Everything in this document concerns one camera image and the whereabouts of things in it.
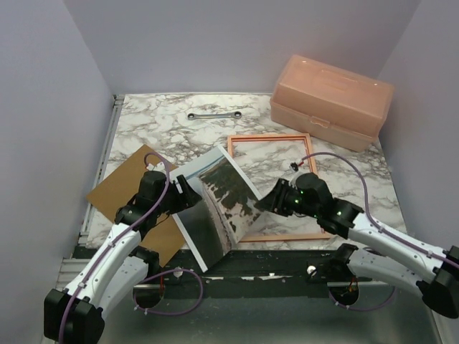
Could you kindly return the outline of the landscape photo print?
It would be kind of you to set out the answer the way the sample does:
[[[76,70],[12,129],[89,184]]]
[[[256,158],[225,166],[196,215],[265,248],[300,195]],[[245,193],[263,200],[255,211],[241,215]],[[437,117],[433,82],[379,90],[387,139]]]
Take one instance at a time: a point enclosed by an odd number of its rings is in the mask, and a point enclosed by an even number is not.
[[[171,172],[183,176],[201,200],[173,215],[201,271],[206,272],[253,228],[260,192],[220,145]]]

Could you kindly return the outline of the red wooden picture frame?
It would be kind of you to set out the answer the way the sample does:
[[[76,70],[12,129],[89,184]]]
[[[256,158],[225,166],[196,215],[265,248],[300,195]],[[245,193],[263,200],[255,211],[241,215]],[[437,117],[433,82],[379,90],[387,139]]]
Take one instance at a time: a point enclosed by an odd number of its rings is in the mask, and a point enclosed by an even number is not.
[[[234,143],[274,141],[301,141],[304,144],[306,155],[308,156],[313,153],[311,137],[307,133],[229,135],[227,137],[227,152],[231,157],[234,155]],[[264,203],[264,205],[269,206],[268,210],[273,210],[279,215],[292,215],[292,211],[287,212],[287,206],[293,206],[291,210],[294,210],[295,207],[293,203],[301,205],[301,194],[298,191],[294,191],[294,188],[289,186],[287,181],[281,181],[276,184],[273,193],[268,194],[268,200],[270,201],[269,203]],[[322,239],[328,240],[331,237],[332,235],[325,231],[305,234],[253,234],[246,235],[241,239],[241,242],[313,241]]]

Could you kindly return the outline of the brown cardboard backing board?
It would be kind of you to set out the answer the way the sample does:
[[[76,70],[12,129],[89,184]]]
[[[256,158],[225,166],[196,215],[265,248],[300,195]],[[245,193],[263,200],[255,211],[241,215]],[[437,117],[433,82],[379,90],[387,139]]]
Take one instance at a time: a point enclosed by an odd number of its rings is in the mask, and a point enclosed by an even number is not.
[[[115,219],[116,211],[125,206],[137,193],[141,177],[146,172],[144,156],[153,149],[142,145],[135,153],[121,160],[119,167],[110,167],[104,180],[88,195],[88,202],[95,207],[85,246],[98,249],[105,241]],[[159,264],[165,267],[185,244],[184,238],[171,216],[158,218],[140,245],[159,253]]]

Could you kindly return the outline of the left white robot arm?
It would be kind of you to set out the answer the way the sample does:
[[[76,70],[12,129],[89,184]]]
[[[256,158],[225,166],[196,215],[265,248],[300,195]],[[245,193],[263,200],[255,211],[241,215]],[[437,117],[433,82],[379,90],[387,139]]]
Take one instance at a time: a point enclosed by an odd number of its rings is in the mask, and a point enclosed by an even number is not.
[[[197,205],[202,197],[183,175],[147,171],[138,192],[119,208],[108,237],[83,270],[44,299],[44,336],[57,343],[97,343],[113,308],[138,283],[159,281],[159,254],[141,247],[163,215]]]

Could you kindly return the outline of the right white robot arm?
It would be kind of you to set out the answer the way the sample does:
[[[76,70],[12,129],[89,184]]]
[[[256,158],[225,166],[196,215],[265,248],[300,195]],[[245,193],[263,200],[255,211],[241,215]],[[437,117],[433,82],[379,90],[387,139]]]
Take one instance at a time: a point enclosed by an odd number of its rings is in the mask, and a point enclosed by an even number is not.
[[[278,179],[255,206],[284,217],[312,217],[324,231],[347,240],[324,263],[313,264],[311,281],[378,280],[420,297],[444,317],[458,318],[456,246],[444,250],[370,220],[363,208],[332,196],[314,173],[301,174],[294,182]]]

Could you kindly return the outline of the silver ratchet wrench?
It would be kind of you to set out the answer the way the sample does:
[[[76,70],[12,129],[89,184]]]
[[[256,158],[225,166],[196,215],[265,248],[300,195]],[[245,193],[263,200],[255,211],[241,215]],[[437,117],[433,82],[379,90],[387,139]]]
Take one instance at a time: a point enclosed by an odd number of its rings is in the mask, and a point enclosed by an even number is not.
[[[220,119],[220,118],[236,118],[239,119],[242,117],[240,111],[234,111],[230,113],[217,113],[217,114],[196,114],[189,113],[187,115],[188,120],[197,120],[197,119]]]

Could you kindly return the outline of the pink plastic storage box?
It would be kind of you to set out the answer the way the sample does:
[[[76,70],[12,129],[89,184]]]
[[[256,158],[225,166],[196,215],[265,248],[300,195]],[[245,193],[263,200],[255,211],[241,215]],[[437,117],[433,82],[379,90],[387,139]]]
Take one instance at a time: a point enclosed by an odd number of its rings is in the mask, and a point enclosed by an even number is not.
[[[272,121],[362,152],[377,141],[394,86],[293,55],[270,98]]]

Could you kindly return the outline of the aluminium frame rail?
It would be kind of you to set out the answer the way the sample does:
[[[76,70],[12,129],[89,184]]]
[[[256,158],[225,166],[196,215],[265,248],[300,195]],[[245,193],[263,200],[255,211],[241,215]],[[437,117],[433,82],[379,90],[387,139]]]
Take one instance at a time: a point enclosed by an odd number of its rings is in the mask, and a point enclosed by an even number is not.
[[[125,95],[115,95],[113,110],[110,115],[108,131],[105,136],[102,153],[97,167],[96,177],[92,188],[98,186],[102,181],[107,168],[108,156],[113,144],[115,129],[118,126],[120,112],[123,107]],[[90,205],[87,201],[85,217],[80,230],[80,234],[89,233],[89,227],[92,224],[92,218],[95,206]],[[102,248],[95,253],[87,267],[83,267],[81,272],[69,282],[69,287],[65,286],[63,290],[52,289],[45,297],[44,301],[44,338],[42,343],[70,343],[71,339],[77,342],[85,339],[85,334],[89,333],[92,338],[92,328],[98,330],[99,323],[102,324],[101,314],[98,312],[96,305],[99,296],[96,295],[93,300],[95,287],[93,282],[97,279],[97,270],[104,265],[109,257],[110,242],[108,248]],[[81,330],[78,335],[71,335],[71,330]]]

